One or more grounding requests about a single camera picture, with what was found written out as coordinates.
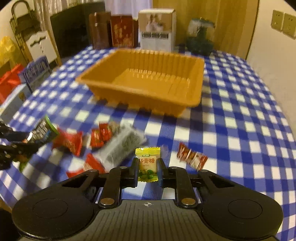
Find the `red white candy packet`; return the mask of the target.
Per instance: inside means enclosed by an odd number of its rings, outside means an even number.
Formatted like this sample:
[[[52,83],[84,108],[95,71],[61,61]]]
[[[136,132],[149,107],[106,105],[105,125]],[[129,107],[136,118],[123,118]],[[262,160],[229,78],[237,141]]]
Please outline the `red white candy packet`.
[[[197,171],[202,170],[208,160],[208,157],[205,154],[188,148],[184,143],[179,144],[177,158],[180,161],[186,162],[189,166]]]

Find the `small red candy packet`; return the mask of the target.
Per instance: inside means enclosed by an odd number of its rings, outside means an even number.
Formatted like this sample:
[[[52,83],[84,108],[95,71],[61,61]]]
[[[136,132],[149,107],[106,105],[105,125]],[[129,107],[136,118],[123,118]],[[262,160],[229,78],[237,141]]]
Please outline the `small red candy packet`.
[[[106,173],[105,168],[102,163],[97,160],[91,153],[87,154],[86,161],[83,164],[82,168],[76,170],[75,172],[66,172],[68,178],[77,176],[88,170],[97,170],[99,173]]]

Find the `yellow green candy packet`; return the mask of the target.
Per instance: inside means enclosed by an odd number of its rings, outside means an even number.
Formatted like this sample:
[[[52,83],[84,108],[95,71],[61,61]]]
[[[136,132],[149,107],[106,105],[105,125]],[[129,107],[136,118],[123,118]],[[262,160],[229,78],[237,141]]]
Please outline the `yellow green candy packet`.
[[[161,148],[137,148],[135,149],[135,155],[139,159],[138,181],[157,182],[157,159],[161,157]]]

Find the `grey seaweed snack packet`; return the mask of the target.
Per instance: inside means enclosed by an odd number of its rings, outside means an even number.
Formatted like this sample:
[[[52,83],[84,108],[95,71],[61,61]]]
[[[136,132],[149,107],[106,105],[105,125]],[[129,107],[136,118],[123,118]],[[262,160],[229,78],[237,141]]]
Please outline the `grey seaweed snack packet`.
[[[99,160],[105,171],[118,167],[136,148],[147,141],[144,132],[134,128],[129,123],[118,127],[115,135],[93,157]]]

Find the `black green snack bar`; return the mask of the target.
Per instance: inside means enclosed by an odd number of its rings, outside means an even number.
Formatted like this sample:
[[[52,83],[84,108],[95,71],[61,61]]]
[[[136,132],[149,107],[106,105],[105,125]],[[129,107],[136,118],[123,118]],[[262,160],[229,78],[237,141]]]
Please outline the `black green snack bar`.
[[[31,157],[45,144],[52,142],[58,134],[59,132],[47,115],[41,118],[36,127],[22,140],[25,144],[34,144],[37,149],[35,151],[32,150],[29,154],[22,154],[22,157],[19,159],[19,171],[23,172]]]

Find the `red candy packet pair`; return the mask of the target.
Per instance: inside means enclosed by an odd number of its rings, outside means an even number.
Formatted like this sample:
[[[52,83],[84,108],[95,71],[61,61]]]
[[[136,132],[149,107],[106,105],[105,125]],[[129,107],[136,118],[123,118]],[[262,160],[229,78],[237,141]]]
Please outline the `red candy packet pair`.
[[[115,121],[99,123],[98,128],[93,128],[91,132],[90,147],[92,149],[102,148],[120,129],[120,124]]]

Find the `large red snack packet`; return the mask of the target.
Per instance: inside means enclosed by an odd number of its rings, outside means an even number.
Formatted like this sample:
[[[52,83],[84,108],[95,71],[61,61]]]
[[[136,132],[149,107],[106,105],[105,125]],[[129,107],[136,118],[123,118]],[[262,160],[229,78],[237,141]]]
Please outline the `large red snack packet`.
[[[80,156],[82,144],[83,144],[83,132],[68,133],[61,128],[58,128],[59,134],[53,140],[52,149],[60,147],[67,148],[73,155]]]

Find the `red bag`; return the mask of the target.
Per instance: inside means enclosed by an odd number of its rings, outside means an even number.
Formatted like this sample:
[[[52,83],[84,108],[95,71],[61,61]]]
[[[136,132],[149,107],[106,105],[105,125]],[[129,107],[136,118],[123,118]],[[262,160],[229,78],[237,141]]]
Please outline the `red bag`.
[[[0,83],[0,102],[1,104],[6,100],[6,98],[11,94],[11,92],[21,84],[19,74],[24,70],[22,64],[17,64],[12,70],[7,71],[1,77]]]

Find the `orange plastic tray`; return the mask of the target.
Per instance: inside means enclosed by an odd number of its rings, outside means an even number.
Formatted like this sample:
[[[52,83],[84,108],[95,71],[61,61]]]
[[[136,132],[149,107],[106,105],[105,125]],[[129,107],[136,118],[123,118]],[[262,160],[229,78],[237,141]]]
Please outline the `orange plastic tray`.
[[[157,114],[180,116],[200,104],[201,57],[141,49],[116,49],[77,78],[97,99]]]

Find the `white wooden chair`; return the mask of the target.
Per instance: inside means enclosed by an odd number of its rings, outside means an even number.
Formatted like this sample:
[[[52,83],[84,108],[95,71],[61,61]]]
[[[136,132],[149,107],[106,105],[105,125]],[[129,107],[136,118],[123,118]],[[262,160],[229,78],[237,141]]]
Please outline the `white wooden chair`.
[[[45,56],[49,64],[56,62],[58,66],[62,65],[61,59],[53,46],[48,31],[39,31],[32,34],[26,41],[26,44],[34,61],[42,56]]]

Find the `black metal rack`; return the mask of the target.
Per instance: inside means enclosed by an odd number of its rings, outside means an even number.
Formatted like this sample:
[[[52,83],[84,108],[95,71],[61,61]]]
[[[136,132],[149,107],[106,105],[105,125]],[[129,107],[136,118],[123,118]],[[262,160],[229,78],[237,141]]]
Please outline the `black metal rack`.
[[[22,16],[16,16],[16,7],[19,4],[24,4],[26,6],[27,12]],[[26,41],[29,40],[31,35],[41,31],[40,22],[36,17],[35,11],[30,9],[27,1],[16,1],[11,7],[11,15],[11,29],[26,63],[29,63],[33,58],[27,47]]]

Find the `green glass jar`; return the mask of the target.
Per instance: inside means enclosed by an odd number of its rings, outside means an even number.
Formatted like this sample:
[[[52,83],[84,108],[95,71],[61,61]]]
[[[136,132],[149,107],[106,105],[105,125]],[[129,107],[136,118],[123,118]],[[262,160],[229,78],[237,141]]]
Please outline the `green glass jar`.
[[[194,55],[209,56],[214,47],[215,24],[204,18],[191,19],[186,47]]]

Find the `brown cylindrical tin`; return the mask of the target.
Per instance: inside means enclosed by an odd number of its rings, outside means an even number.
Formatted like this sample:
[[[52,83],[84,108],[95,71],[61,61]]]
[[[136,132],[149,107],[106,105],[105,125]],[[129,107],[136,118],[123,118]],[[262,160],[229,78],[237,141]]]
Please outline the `brown cylindrical tin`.
[[[93,49],[101,50],[112,47],[110,11],[90,14],[89,27]]]

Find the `red gift box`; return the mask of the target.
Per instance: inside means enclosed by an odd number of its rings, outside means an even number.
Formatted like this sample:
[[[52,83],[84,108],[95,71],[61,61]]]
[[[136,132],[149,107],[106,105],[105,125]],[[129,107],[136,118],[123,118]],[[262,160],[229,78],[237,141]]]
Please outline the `red gift box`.
[[[110,24],[113,47],[136,48],[138,46],[138,20],[132,15],[112,15]]]

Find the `wooden door panel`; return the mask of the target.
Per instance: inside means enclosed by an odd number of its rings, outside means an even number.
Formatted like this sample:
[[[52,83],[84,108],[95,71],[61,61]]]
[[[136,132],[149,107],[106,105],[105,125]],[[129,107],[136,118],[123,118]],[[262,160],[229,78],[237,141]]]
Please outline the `wooden door panel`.
[[[154,8],[175,9],[176,45],[186,43],[189,22],[204,18],[215,24],[214,49],[246,59],[258,13],[259,1],[153,1]]]

